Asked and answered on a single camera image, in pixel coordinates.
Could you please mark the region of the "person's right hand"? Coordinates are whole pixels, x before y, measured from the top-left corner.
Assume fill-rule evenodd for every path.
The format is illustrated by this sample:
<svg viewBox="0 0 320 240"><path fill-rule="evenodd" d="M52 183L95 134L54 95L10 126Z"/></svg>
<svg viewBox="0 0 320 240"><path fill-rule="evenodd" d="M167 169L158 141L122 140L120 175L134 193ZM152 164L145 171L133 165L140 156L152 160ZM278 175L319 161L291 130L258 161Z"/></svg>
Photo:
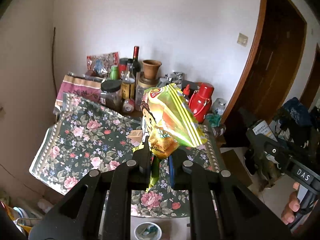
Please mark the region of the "person's right hand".
<svg viewBox="0 0 320 240"><path fill-rule="evenodd" d="M281 213L281 220L285 225L288 225L295 220L295 212L300 208L300 203L297 198L299 185L298 182L293 184L294 191L290 194L289 201Z"/></svg>

